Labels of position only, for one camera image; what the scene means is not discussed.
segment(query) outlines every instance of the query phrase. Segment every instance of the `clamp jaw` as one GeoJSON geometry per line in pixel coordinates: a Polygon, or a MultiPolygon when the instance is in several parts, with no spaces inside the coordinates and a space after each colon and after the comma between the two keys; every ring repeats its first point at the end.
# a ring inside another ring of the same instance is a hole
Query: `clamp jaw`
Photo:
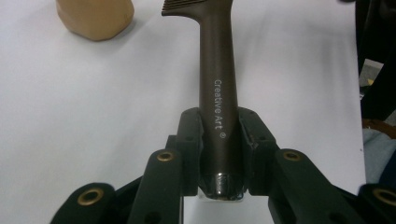
{"type": "MultiPolygon", "coordinates": [[[[333,186],[305,154],[279,149],[259,116],[239,107],[244,190],[268,196],[275,223],[396,223],[396,190],[368,184],[358,196],[333,186]]],[[[182,113],[177,135],[146,171],[121,189],[92,183],[70,195],[51,224],[183,223],[183,197],[198,193],[203,128],[198,108],[182,113]]]]}

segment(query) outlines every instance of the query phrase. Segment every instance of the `white backdrop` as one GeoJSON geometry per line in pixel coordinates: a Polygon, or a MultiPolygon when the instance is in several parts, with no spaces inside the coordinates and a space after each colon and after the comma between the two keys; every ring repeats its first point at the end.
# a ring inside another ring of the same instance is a hole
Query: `white backdrop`
{"type": "MultiPolygon", "coordinates": [[[[198,106],[199,26],[134,0],[132,24],[91,42],[68,32],[55,1],[0,6],[0,217],[49,223],[75,189],[116,189],[198,106]]],[[[235,0],[239,105],[280,147],[304,152],[329,180],[364,183],[354,5],[336,0],[235,0]]],[[[185,223],[272,223],[265,197],[186,199],[185,223]]]]}

